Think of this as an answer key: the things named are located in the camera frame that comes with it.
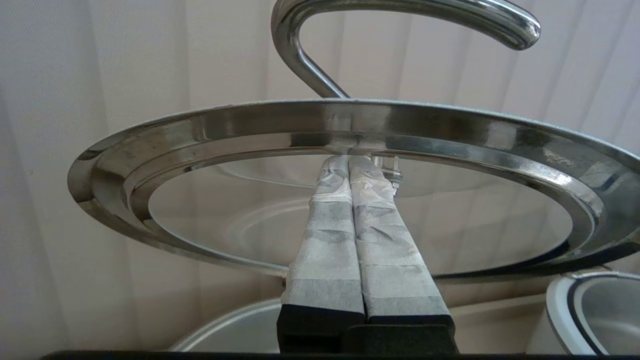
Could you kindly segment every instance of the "stainless steel ring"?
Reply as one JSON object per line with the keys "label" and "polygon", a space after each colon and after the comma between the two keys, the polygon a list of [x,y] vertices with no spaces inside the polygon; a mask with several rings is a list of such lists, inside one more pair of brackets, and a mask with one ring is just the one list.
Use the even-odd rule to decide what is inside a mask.
{"label": "stainless steel ring", "polygon": [[[490,133],[500,133],[504,141],[494,145]],[[148,201],[163,183],[200,167],[318,153],[398,155],[471,168],[534,188],[572,218],[570,235],[552,256],[472,273],[436,274],[437,279],[555,274],[638,250],[637,156],[548,124],[453,106],[321,99],[172,115],[91,146],[73,163],[68,186],[87,214],[135,240],[195,259],[285,275],[286,266],[216,252],[168,233],[151,217]]]}

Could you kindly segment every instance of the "curved metal rod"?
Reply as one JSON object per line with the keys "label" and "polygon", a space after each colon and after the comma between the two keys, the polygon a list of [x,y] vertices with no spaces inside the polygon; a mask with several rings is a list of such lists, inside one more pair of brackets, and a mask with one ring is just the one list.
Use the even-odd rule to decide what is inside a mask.
{"label": "curved metal rod", "polygon": [[271,13],[273,43],[289,68],[322,97],[348,98],[300,45],[300,28],[309,17],[344,10],[386,10],[436,17],[480,31],[514,50],[540,37],[540,23],[505,0],[278,0]]}

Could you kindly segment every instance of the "beige curtain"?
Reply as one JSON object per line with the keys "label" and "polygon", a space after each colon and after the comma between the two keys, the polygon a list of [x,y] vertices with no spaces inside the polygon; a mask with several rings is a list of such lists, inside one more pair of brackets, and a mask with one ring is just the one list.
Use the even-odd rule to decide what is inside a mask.
{"label": "beige curtain", "polygon": [[[302,39],[353,96],[513,113],[639,153],[640,1],[517,3],[543,25],[539,43],[522,53],[454,24],[398,13],[318,15]],[[159,349],[222,312],[279,294],[278,279],[179,258],[112,233],[79,209],[66,186],[82,150],[133,124],[221,104],[316,97],[271,45],[272,5],[0,2],[0,357]],[[459,206],[471,206],[469,199]],[[197,201],[190,204],[198,211]],[[532,228],[543,226],[544,219],[535,221]],[[508,246],[532,241],[519,239]],[[457,259],[467,249],[460,244],[451,245]],[[507,246],[494,245],[471,256]],[[455,305],[543,285],[444,292]]]}

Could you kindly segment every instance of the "metal ring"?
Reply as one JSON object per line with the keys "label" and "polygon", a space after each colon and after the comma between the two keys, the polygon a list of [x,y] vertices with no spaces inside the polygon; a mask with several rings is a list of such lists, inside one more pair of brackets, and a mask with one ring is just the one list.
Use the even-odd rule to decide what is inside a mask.
{"label": "metal ring", "polygon": [[[495,144],[489,134],[505,141]],[[449,281],[556,274],[638,251],[640,159],[573,131],[485,111],[399,101],[319,99],[193,111],[111,135],[68,175],[74,200],[126,236],[191,258],[283,276],[286,266],[224,254],[174,236],[150,216],[151,194],[194,169],[276,154],[382,154],[494,174],[548,195],[573,229],[547,257],[436,274]]]}
{"label": "metal ring", "polygon": [[300,28],[323,12],[385,10],[448,20],[480,31],[514,50],[532,46],[540,23],[526,10],[505,0],[278,0],[271,13],[271,36],[287,66],[322,97],[349,97],[311,60],[300,45]]}

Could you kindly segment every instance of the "white curtain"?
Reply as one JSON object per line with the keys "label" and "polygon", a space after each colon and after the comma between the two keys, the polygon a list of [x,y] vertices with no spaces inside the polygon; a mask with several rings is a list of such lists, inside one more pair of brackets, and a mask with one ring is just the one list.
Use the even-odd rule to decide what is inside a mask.
{"label": "white curtain", "polygon": [[[640,152],[640,1],[517,3],[543,26],[539,43],[521,53],[399,13],[318,15],[302,39],[353,96],[513,113]],[[80,210],[66,185],[81,151],[133,124],[221,104],[316,97],[271,45],[272,5],[0,2],[0,357],[159,349],[218,314],[279,294],[279,279],[113,233]],[[450,305],[464,304],[541,291],[544,281],[444,292]]]}

